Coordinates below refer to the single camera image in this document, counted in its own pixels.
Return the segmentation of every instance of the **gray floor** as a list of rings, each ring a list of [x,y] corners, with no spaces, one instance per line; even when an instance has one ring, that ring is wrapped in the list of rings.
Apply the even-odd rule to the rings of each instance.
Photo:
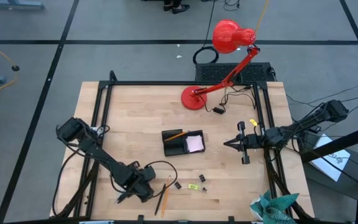
[[[45,11],[0,10],[0,40],[58,40],[73,0],[43,0]],[[204,39],[211,2],[184,1],[188,12],[172,15],[162,3],[128,0],[80,0],[68,33],[70,40]],[[358,25],[358,1],[347,1]],[[227,12],[216,3],[212,23],[228,18],[254,27],[263,1],[242,0],[241,9]],[[336,0],[271,1],[260,40],[356,40],[346,15]],[[199,45],[66,45],[63,48],[30,151],[16,188],[6,222],[47,218],[64,147],[54,134],[75,110],[81,82],[108,78],[114,70],[119,80],[194,80],[191,61]],[[311,101],[358,84],[358,45],[260,45],[255,62],[270,62],[287,93]],[[0,91],[0,203],[22,147],[57,45],[0,45],[18,65],[20,76]],[[240,62],[245,49],[221,55],[219,62]],[[200,54],[200,62],[212,55]],[[0,56],[0,74],[12,77],[10,65]],[[358,89],[339,95],[358,96]],[[358,101],[346,103],[353,108]],[[309,112],[291,105],[297,119]],[[358,129],[358,109],[326,131],[343,135]],[[312,203],[323,220],[353,220],[356,202],[310,182]]]

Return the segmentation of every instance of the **yellow pencil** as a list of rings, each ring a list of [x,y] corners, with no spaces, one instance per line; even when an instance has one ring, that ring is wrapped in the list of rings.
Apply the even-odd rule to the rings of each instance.
[[[186,133],[187,133],[187,132],[179,133],[179,134],[177,134],[177,135],[174,135],[174,136],[172,136],[172,137],[167,138],[167,139],[164,140],[164,141],[169,141],[169,140],[175,139],[175,138],[180,137],[180,136],[182,136],[182,135],[184,135],[184,134],[186,134]]]
[[[167,206],[168,193],[169,193],[168,185],[169,185],[170,181],[171,181],[171,175],[168,177],[168,180],[167,180],[167,188],[165,189],[164,203],[162,204],[162,209],[161,209],[161,218],[164,217],[165,207]]]

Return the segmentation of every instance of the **red desk lamp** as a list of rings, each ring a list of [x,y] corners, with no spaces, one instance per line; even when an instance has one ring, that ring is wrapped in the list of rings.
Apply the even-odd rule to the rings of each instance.
[[[232,20],[224,19],[216,24],[212,35],[215,49],[222,54],[231,53],[239,46],[248,46],[248,55],[239,63],[220,84],[208,88],[189,86],[181,93],[181,102],[189,110],[199,110],[206,103],[207,93],[233,86],[233,78],[259,53],[260,49],[254,45],[255,32],[252,29],[243,29]]]

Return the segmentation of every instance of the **white paper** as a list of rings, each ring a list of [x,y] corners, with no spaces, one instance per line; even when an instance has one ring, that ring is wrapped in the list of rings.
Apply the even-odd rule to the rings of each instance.
[[[331,140],[327,135],[323,134],[318,142],[316,143],[315,147],[313,149],[316,149],[317,147],[323,146],[327,143],[330,143]],[[337,168],[340,170],[343,170],[345,168],[345,165],[348,161],[348,158],[351,155],[346,150],[341,150],[335,153],[332,153],[330,155],[324,156],[324,158],[329,161],[330,163],[334,164]],[[335,182],[338,181],[339,176],[341,176],[341,172],[335,168],[333,168],[329,163],[327,163],[324,159],[319,158],[315,159],[313,161],[309,162],[312,166],[326,174],[328,177],[330,177]]]
[[[196,152],[204,149],[201,136],[188,136],[186,138],[186,143],[189,152]]]

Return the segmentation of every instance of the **wooden table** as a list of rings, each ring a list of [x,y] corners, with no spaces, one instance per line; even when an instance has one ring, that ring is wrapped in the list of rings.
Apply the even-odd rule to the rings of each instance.
[[[74,114],[74,117],[88,124],[92,119],[97,87],[98,82],[82,84]],[[104,137],[103,149],[125,164],[138,160],[144,166],[152,161],[166,160],[177,168],[182,189],[177,190],[174,186],[170,188],[167,210],[162,220],[223,221],[228,216],[234,216],[236,221],[253,220],[249,210],[251,200],[269,189],[263,150],[248,150],[251,164],[243,165],[242,154],[223,146],[223,142],[238,134],[236,125],[239,121],[246,122],[247,134],[253,133],[253,125],[249,120],[258,120],[257,111],[253,109],[251,100],[244,95],[230,96],[227,111],[223,115],[207,113],[204,109],[190,111],[180,101],[184,88],[186,86],[113,86],[107,119],[111,129]],[[283,83],[268,83],[268,92],[275,125],[291,124]],[[223,94],[224,90],[208,94],[209,110],[220,103]],[[263,93],[260,92],[260,95],[264,118],[267,120]],[[202,129],[206,141],[205,152],[165,157],[161,131],[169,129]],[[65,158],[70,154],[71,151],[67,149]],[[306,213],[314,216],[299,155],[288,149],[284,149],[281,155],[289,191],[300,193],[297,202]],[[63,171],[56,201],[57,211],[64,207],[78,188],[82,165],[83,159],[75,156]],[[151,186],[155,192],[160,192],[167,177],[174,177],[175,173],[166,164],[154,164],[153,167],[157,177],[151,181]],[[188,190],[188,184],[201,183],[198,178],[200,174],[206,178],[203,187],[208,191],[202,193]],[[160,211],[154,216],[158,197],[146,203],[131,197],[116,204],[119,194],[112,189],[109,172],[102,166],[99,168],[96,186],[92,219],[136,220],[138,215],[144,215],[145,220],[161,220]],[[81,214],[85,214],[85,206],[81,207]]]

